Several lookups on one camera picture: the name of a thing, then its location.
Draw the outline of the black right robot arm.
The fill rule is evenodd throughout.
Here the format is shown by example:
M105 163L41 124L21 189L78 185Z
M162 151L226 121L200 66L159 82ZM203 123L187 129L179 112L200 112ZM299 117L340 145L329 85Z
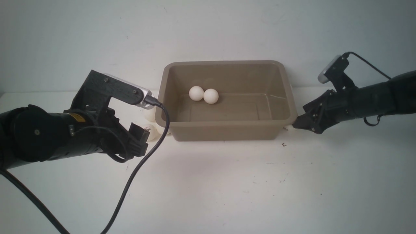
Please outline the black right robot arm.
M303 106L304 114L292 126L316 134L344 121L367 117L414 114L416 72L398 75L386 82L336 92L327 90Z

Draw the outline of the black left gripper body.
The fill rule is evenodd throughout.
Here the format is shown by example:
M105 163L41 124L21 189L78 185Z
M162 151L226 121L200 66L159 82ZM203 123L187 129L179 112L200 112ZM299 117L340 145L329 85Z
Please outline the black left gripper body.
M146 154L149 133L133 123L129 129L124 128L113 109L98 112L75 109L70 116L76 122L70 124L71 142L86 148L82 155L104 153L124 163Z

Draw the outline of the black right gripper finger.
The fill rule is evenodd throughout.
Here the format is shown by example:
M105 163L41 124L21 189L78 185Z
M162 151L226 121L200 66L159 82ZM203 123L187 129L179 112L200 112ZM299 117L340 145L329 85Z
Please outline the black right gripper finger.
M292 124L294 129L303 129L314 132L314 117L311 114L302 114Z

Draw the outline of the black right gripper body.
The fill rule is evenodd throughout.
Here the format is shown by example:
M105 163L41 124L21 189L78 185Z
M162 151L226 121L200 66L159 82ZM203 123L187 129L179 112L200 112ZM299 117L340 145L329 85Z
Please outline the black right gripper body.
M340 122L352 120L355 114L346 94L327 90L315 100L303 106L303 129L322 134Z

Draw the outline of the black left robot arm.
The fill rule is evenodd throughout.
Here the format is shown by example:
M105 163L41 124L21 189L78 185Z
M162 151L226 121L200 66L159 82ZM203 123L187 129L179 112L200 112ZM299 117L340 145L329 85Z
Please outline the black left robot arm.
M1 169L94 153L123 163L145 155L149 134L136 124L124 128L111 108L48 113L28 105L1 113Z

